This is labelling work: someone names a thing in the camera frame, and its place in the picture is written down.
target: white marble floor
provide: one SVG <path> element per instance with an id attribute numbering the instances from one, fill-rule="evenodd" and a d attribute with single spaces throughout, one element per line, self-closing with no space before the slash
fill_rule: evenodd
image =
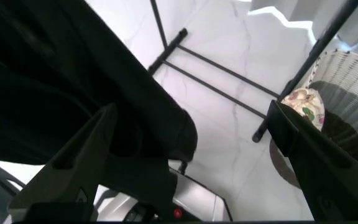
<path id="1" fill-rule="evenodd" d="M 162 52 L 149 1 L 87 2 L 143 66 Z M 307 29 L 268 10 L 249 14 L 249 1 L 158 0 L 157 4 L 168 41 L 186 27 L 189 35 L 182 45 L 276 93 L 300 68 L 315 41 Z M 337 45 L 333 42 L 329 48 Z M 262 113 L 273 99 L 180 49 L 168 61 Z M 198 147 L 187 174 L 223 196 L 235 220 L 313 219 L 302 191 L 274 169 L 269 133 L 260 143 L 252 142 L 261 118 L 165 65 L 155 79 L 196 123 Z M 24 182 L 41 168 L 5 162 L 0 166 Z"/>

